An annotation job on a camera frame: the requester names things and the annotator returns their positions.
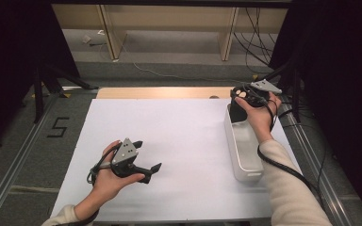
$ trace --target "hand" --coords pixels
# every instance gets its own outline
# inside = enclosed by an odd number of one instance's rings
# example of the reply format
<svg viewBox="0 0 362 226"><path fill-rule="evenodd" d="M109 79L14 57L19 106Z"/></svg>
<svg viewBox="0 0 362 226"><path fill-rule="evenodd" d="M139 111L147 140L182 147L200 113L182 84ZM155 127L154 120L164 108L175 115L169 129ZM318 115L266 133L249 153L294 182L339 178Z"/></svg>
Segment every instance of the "hand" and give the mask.
<svg viewBox="0 0 362 226"><path fill-rule="evenodd" d="M237 97L235 101L248 114L248 122L254 129L258 142L261 143L265 140L272 139L272 134L270 131L272 119L267 107L252 107L240 97ZM270 92L270 100L268 101L268 105L272 114L275 115L277 109L281 105L281 100L278 99L272 92Z"/></svg>
<svg viewBox="0 0 362 226"><path fill-rule="evenodd" d="M103 151L103 154L119 143L120 141L117 140L109 144ZM113 158L113 155L114 153L110 152L104 162L109 162ZM92 191L74 208L75 215L79 220L89 218L105 204L105 202L115 198L123 187L140 181L144 177L144 174L136 173L128 177L120 178L116 176L111 169L100 169Z"/></svg>
<svg viewBox="0 0 362 226"><path fill-rule="evenodd" d="M119 144L120 141L114 141L109 144L103 151L104 155L112 147ZM113 158L114 153L110 152L107 155L104 162L110 162ZM97 193L97 196L102 200L102 202L107 202L117 196L119 191L128 185L131 185L137 181L142 180L145 177L144 174L136 173L132 174L125 178L120 178L114 174L111 169L100 169L98 175L96 176L95 185L93 186L92 192Z"/></svg>

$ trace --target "handheld controller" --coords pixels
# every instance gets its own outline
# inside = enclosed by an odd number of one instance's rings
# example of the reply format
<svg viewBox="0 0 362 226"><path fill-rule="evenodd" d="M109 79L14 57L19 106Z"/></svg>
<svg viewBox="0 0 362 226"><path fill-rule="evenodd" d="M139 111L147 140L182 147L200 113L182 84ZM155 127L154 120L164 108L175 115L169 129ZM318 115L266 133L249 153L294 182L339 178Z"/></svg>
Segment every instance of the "handheld controller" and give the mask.
<svg viewBox="0 0 362 226"><path fill-rule="evenodd" d="M149 184L152 175L160 170L161 163L151 167L149 170L137 167L134 164L134 161L138 155L137 149L141 146L142 141L133 143L129 138L126 138L124 142L121 142L108 150L101 160L92 169L90 169L90 173L87 177L88 183L93 185L95 184L96 175L100 169L111 169L114 174L122 178L134 173L142 173L145 177L139 182ZM114 152L114 156L111 161L104 162L105 157L111 152Z"/></svg>
<svg viewBox="0 0 362 226"><path fill-rule="evenodd" d="M231 122L245 121L248 117L246 111L235 101L236 97L244 99L252 107L262 107L267 104L270 98L269 91L273 93L282 92L281 89L266 80L231 89L231 105L229 109Z"/></svg>

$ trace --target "white paper sheet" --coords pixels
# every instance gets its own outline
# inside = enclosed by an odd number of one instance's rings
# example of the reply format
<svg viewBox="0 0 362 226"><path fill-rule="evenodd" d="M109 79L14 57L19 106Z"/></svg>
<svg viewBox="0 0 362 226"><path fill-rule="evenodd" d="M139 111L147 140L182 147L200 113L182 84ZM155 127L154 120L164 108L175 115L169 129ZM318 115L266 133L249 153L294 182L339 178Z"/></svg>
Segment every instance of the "white paper sheet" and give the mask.
<svg viewBox="0 0 362 226"><path fill-rule="evenodd" d="M224 114L227 99L93 100L52 215L91 191L86 178L113 140L143 141L135 164L162 163L149 185L123 189L96 221L171 222L267 218L264 180L239 182L233 174ZM294 155L279 122L273 136Z"/></svg>

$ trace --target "aluminum rail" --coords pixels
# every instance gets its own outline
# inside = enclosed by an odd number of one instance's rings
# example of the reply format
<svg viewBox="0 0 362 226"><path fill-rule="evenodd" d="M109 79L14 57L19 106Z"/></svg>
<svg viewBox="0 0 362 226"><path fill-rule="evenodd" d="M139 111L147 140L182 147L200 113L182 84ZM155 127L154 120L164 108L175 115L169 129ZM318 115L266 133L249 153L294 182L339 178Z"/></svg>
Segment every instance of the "aluminum rail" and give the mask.
<svg viewBox="0 0 362 226"><path fill-rule="evenodd" d="M282 108L285 111L291 110L291 107L288 105L282 105ZM328 207L330 208L334 216L336 224L340 226L353 225L345 210L345 207L343 206L343 203L340 201L336 191L332 187L331 182L328 179L327 173L325 172L324 169L321 168L321 161L314 152L314 149L311 146L302 125L299 125L299 123L297 123L297 121L295 120L295 118L291 113L288 113L287 117L289 123L296 125L292 126L292 129L304 151L304 156L306 157L310 165L310 168L317 176L321 172L321 178L320 178L321 192L325 200L327 201Z"/></svg>
<svg viewBox="0 0 362 226"><path fill-rule="evenodd" d="M45 111L42 114L40 121L38 123L35 123L31 128L27 138L25 139L25 142L23 143L22 147L20 148L19 152L14 158L12 164L10 165L7 173L5 174L4 179L2 179L0 183L0 208L3 202L5 201L5 198L8 195L8 192L10 191L11 186L16 180L20 170L22 169L25 160L27 159L29 153L31 152L33 145L37 140L42 127L45 125L46 116L48 115L49 111L51 110L52 106L54 105L57 99L58 99L58 94L51 94L48 97L45 106Z"/></svg>

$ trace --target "beige sleeve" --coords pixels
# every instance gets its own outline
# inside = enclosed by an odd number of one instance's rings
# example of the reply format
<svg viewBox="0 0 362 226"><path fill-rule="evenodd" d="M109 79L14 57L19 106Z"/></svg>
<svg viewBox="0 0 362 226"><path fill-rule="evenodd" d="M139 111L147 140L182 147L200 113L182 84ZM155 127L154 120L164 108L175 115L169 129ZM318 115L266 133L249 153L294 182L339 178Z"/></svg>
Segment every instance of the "beige sleeve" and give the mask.
<svg viewBox="0 0 362 226"><path fill-rule="evenodd" d="M60 212L52 218L47 219L42 226L52 226L64 223L71 223L79 221L74 212L73 205L64 206Z"/></svg>
<svg viewBox="0 0 362 226"><path fill-rule="evenodd" d="M287 150L277 141L264 141L260 151L269 159L297 170ZM331 225L305 183L273 165L262 164L273 211L271 225Z"/></svg>

